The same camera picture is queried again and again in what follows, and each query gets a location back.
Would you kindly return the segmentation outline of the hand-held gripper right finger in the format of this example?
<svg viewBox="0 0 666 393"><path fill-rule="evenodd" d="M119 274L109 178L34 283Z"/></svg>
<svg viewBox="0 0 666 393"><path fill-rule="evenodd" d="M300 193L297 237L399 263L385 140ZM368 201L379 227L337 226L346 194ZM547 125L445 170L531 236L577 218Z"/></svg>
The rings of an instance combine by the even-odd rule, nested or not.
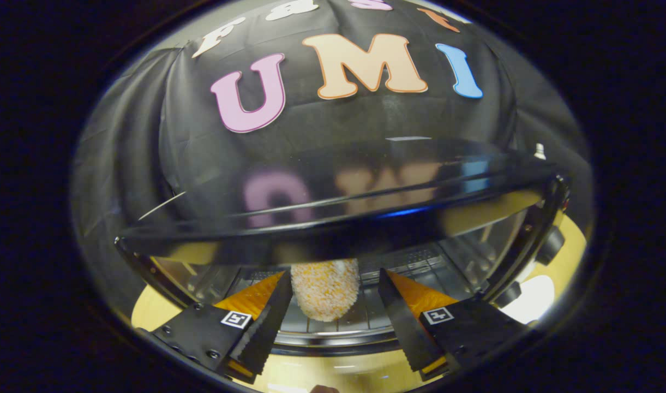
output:
<svg viewBox="0 0 666 393"><path fill-rule="evenodd" d="M424 381L479 370L530 331L479 297L457 300L387 269L379 271L377 291L410 368Z"/></svg>

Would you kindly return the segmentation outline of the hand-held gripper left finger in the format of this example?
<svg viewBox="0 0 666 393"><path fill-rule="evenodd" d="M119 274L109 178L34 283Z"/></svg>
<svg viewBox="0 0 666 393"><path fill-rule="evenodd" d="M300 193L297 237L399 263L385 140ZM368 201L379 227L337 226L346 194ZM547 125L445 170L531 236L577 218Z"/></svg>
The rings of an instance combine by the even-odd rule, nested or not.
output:
<svg viewBox="0 0 666 393"><path fill-rule="evenodd" d="M216 303L195 302L156 328L136 328L164 355L252 384L263 372L290 305L289 271Z"/></svg>

